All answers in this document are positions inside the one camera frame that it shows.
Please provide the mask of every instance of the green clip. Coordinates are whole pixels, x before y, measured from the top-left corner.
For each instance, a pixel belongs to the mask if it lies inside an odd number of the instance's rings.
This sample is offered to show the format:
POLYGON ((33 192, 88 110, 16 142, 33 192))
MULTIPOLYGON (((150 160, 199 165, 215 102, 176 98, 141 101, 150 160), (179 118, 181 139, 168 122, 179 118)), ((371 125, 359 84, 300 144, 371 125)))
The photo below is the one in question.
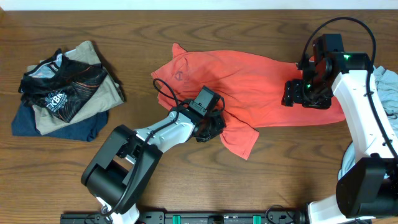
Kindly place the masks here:
POLYGON ((181 224, 181 216, 173 215, 173 224, 181 224))
POLYGON ((261 216, 253 215, 253 224, 261 224, 261 216))

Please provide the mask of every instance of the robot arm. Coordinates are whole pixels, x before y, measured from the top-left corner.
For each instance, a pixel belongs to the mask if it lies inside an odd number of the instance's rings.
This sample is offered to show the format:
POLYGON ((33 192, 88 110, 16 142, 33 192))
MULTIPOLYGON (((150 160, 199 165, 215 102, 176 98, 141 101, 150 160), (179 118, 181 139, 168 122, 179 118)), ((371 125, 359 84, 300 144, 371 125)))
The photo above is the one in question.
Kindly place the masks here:
POLYGON ((368 76, 373 64, 365 53, 345 52, 339 34, 315 39, 313 53, 313 61, 306 56, 298 65, 303 80, 286 83, 282 102, 327 109, 336 96, 353 138, 356 165, 338 181, 336 195, 308 205, 308 222, 347 223, 397 215, 398 139, 377 95, 374 76, 368 76))
POLYGON ((183 101, 162 121, 134 131, 121 125, 109 135, 81 177, 103 205, 101 213, 117 207, 107 217, 109 221, 135 223, 139 217, 135 204, 163 153, 191 137, 205 142, 222 132, 225 122, 215 110, 219 99, 220 95, 204 86, 195 100, 183 101), (115 156, 135 164, 136 171, 126 170, 115 156))

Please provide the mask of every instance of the orange shirt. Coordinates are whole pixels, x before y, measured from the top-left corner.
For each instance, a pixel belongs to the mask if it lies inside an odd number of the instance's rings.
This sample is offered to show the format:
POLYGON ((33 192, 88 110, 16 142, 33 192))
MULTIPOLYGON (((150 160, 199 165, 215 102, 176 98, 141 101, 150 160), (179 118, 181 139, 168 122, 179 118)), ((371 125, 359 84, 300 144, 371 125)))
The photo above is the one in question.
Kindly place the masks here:
MULTIPOLYGON (((336 98, 332 98, 328 110, 281 105, 285 82, 302 78, 294 63, 232 50, 187 52, 178 44, 173 44, 172 52, 172 61, 153 72, 152 77, 165 80, 180 100, 195 99, 203 85, 224 97, 226 128, 221 141, 244 159, 259 135, 254 128, 321 125, 345 119, 336 98)), ((166 86, 161 90, 172 95, 166 86)), ((168 110, 175 106, 174 100, 161 94, 158 99, 168 110)))

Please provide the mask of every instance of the wood grain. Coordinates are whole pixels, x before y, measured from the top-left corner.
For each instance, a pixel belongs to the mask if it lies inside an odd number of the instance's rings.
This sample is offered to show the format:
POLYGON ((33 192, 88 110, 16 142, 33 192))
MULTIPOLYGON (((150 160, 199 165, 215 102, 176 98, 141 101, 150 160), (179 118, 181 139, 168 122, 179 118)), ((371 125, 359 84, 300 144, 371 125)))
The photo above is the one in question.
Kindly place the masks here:
MULTIPOLYGON (((398 71, 397 11, 5 12, 0 20, 0 223, 58 223, 63 212, 99 209, 80 184, 81 173, 116 126, 140 128, 165 117, 150 73, 171 59, 173 42, 188 51, 239 50, 296 62, 312 31, 338 16, 367 23, 377 39, 376 64, 398 71), (26 66, 84 40, 96 44, 123 84, 127 103, 111 110, 93 142, 12 136, 26 66)), ((336 22, 323 32, 342 33, 346 50, 370 53, 369 37, 353 23, 336 22)), ((161 159, 139 206, 260 211, 273 204, 301 207, 335 192, 351 141, 345 122, 258 130, 247 161, 219 139, 173 148, 161 159)))

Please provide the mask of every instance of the shirt sleeve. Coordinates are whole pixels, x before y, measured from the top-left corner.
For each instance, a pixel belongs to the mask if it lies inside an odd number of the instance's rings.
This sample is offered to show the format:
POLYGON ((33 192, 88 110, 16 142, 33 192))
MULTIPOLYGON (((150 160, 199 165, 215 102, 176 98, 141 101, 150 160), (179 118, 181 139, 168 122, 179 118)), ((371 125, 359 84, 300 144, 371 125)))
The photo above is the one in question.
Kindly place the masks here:
POLYGON ((223 117, 226 128, 221 134, 221 142, 235 155, 248 159, 259 132, 226 111, 223 117))

